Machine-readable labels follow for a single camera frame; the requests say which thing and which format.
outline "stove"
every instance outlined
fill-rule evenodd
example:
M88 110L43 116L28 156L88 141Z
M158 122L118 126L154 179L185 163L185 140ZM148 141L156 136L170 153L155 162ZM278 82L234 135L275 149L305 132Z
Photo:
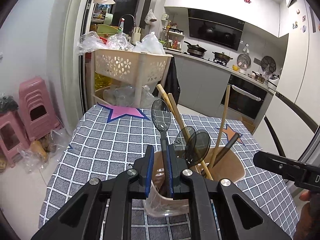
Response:
M221 66L224 66L224 67L226 67L226 66L227 66L227 63L228 63L227 61L222 60L222 59L219 59L219 58L214 58L213 61L210 60L210 59L207 59L207 60L210 61L210 62L217 63L217 64L219 64L219 65L221 65Z
M198 55L198 54L194 54L194 53L186 53L186 52L182 52L182 54L186 54L186 55L189 55L189 56L193 56L193 57L197 57L197 58L203 58L203 56L201 55Z

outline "tablecloth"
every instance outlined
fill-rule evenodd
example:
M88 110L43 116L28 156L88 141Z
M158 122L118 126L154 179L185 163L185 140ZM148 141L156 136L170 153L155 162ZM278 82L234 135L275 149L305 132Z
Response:
M151 111L136 110L141 113L140 117L123 114L113 118L113 109L101 105L95 105L85 113L47 185L39 228L89 179L97 177L103 181L115 178L129 164L143 157L148 144L155 146L155 150L161 150L160 133L153 126ZM207 130L211 147L214 147L220 118L183 114L182 119L196 130ZM298 215L282 178L253 165L253 155L261 148L240 121L226 120L226 129L242 134L241 141L237 141L232 150L244 164L246 174L236 185L293 237ZM179 131L176 120L172 118L167 132L170 143L174 142ZM227 135L223 133L220 145L226 145L227 141ZM142 200L133 200L131 235L132 240L190 239L189 217L153 218L144 212Z

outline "stacked stools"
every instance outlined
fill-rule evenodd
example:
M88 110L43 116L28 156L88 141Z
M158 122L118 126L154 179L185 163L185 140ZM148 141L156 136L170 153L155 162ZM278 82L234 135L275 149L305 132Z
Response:
M23 123L17 111L9 111L0 116L0 147L9 165L14 167L14 157L18 148L28 149L30 142L27 139Z
M51 130L61 128L45 82L40 77L20 84L19 108L31 142L39 140Z

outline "tiled floor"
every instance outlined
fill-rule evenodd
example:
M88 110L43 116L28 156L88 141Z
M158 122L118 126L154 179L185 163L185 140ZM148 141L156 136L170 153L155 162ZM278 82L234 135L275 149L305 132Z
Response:
M178 105L181 114L200 115ZM44 170L26 174L21 163L0 174L0 208L21 240L29 240L38 230L39 213L45 198L46 185L62 153L56 155ZM295 198L298 211L304 205Z

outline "black jacket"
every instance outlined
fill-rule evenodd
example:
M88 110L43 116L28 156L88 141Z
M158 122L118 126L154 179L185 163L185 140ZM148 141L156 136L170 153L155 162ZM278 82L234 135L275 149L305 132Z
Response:
M169 94L171 93L174 101L178 105L179 97L180 97L180 86L177 78L177 69L176 64L174 62L174 57L171 58L167 78L164 84L164 91ZM159 95L159 91L157 88L153 91L153 96L157 97Z

